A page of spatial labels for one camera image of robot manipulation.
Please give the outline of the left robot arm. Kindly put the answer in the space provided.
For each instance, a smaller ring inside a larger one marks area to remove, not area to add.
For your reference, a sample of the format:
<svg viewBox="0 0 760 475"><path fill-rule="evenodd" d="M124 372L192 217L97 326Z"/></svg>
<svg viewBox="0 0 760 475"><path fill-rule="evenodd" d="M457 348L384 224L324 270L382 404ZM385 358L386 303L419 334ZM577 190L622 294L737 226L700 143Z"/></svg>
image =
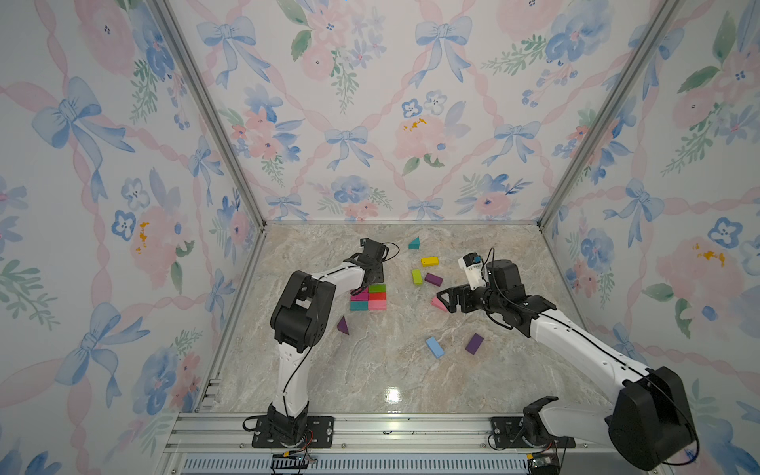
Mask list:
<svg viewBox="0 0 760 475"><path fill-rule="evenodd" d="M294 271L274 307L270 326L278 344L279 368L266 422L275 441L296 445L306 435L309 357L328 330L336 298L384 282L388 245L368 237L360 245L361 251L329 270Z"/></svg>

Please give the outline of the purple triangular block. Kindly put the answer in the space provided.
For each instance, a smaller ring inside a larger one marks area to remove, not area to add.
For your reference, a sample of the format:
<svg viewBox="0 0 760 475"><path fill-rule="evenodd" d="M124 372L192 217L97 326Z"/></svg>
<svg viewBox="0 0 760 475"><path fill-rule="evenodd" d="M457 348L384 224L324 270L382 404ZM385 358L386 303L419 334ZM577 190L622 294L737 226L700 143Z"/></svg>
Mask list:
<svg viewBox="0 0 760 475"><path fill-rule="evenodd" d="M350 329L348 328L348 321L346 320L346 317L340 318L336 327L341 333L346 334L347 336L350 334Z"/></svg>

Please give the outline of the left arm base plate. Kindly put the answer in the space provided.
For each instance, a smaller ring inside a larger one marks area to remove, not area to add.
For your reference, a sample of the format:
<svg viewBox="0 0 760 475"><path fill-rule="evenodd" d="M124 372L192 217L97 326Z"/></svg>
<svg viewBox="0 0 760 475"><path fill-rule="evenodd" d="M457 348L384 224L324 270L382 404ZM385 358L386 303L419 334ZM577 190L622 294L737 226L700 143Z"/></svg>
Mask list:
<svg viewBox="0 0 760 475"><path fill-rule="evenodd" d="M287 418L249 417L243 421L243 429L251 434L253 448L312 449L331 448L334 438L333 417Z"/></svg>

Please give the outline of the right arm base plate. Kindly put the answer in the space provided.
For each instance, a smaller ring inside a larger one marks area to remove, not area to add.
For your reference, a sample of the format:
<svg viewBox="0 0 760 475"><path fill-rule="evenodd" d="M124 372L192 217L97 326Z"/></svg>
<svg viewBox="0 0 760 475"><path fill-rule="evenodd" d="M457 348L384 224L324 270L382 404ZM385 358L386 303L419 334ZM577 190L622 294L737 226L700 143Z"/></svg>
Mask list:
<svg viewBox="0 0 760 475"><path fill-rule="evenodd" d="M573 437L554 437L536 418L524 416L494 417L490 419L489 447L495 450L570 449L576 447Z"/></svg>

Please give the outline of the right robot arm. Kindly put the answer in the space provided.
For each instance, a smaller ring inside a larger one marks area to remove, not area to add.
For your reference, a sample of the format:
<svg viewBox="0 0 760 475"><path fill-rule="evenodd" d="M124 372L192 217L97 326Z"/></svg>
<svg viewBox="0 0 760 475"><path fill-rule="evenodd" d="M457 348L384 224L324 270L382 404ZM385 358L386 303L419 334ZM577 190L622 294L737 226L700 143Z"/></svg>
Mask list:
<svg viewBox="0 0 760 475"><path fill-rule="evenodd" d="M459 261L465 284L437 292L449 313L483 312L493 323L535 340L562 356L603 391L605 406L564 404L545 396L522 410L520 423L492 425L496 449L522 441L540 449L580 439L613 447L635 468L673 465L692 447L688 463L701 454L701 441L683 381L673 370L657 369L604 344L576 325L551 301L530 295L512 261L488 261L469 253Z"/></svg>

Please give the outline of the teal rectangular block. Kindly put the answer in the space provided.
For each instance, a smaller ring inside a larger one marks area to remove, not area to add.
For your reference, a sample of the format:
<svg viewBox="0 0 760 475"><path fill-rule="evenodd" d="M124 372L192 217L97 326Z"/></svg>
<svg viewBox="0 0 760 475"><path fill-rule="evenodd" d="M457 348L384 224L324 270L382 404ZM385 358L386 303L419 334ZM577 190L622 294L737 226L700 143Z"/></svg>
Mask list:
<svg viewBox="0 0 760 475"><path fill-rule="evenodd" d="M366 312L369 310L368 301L350 301L350 311L352 312Z"/></svg>

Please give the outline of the light pink rectangular block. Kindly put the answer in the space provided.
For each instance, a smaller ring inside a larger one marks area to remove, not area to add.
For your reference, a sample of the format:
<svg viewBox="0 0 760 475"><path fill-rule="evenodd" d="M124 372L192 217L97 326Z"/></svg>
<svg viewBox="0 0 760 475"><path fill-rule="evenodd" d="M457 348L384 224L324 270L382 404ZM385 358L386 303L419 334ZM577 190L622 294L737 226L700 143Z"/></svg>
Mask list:
<svg viewBox="0 0 760 475"><path fill-rule="evenodd" d="M368 303L368 310L372 312L386 311L387 308L388 308L388 305L386 301L375 300L375 301L370 301Z"/></svg>

